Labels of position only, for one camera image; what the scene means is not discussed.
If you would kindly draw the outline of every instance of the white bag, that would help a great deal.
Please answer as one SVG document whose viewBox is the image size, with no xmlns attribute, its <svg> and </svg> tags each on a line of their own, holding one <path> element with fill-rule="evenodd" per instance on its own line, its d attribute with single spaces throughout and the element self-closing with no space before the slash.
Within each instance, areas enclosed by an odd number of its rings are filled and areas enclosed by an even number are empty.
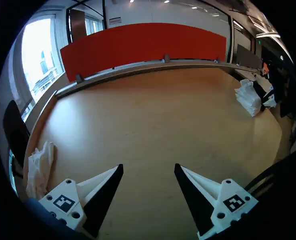
<svg viewBox="0 0 296 240">
<path fill-rule="evenodd" d="M 46 193 L 50 168 L 54 159 L 54 144 L 46 141 L 41 151 L 37 148 L 28 158 L 26 192 L 30 198 L 42 199 Z"/>
<path fill-rule="evenodd" d="M 253 87 L 253 82 L 244 79 L 240 81 L 240 84 L 241 87 L 235 89 L 237 101 L 253 117 L 260 111 L 261 99 Z"/>
</svg>

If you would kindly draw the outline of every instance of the black chair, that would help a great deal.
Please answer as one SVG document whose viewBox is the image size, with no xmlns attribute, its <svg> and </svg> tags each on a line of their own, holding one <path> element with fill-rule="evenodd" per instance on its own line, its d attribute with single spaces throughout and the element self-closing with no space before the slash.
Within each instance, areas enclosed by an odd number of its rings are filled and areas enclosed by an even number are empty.
<svg viewBox="0 0 296 240">
<path fill-rule="evenodd" d="M 21 119 L 21 114 L 14 100 L 11 100 L 6 108 L 3 126 L 9 147 L 19 165 L 23 168 L 30 133 L 24 121 Z"/>
</svg>

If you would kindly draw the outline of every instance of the orange partition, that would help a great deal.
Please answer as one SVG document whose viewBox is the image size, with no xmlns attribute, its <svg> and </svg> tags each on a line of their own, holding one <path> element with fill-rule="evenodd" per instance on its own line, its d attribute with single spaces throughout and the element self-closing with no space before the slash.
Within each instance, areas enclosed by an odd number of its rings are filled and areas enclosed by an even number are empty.
<svg viewBox="0 0 296 240">
<path fill-rule="evenodd" d="M 226 38 L 200 28 L 141 23 L 109 28 L 60 50 L 70 82 L 99 71 L 142 61 L 170 58 L 225 59 Z"/>
</svg>

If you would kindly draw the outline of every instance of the table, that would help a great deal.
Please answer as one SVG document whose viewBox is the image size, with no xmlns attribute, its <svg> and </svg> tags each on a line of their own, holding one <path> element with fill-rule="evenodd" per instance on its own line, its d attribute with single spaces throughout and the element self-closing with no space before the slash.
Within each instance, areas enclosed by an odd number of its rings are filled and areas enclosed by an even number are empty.
<svg viewBox="0 0 296 240">
<path fill-rule="evenodd" d="M 101 239 L 196 239 L 174 175 L 179 163 L 245 186 L 269 167 L 281 129 L 269 110 L 238 103 L 240 83 L 220 69 L 150 72 L 89 87 L 55 104 L 39 138 L 56 146 L 49 190 L 119 163 L 124 175 Z"/>
</svg>

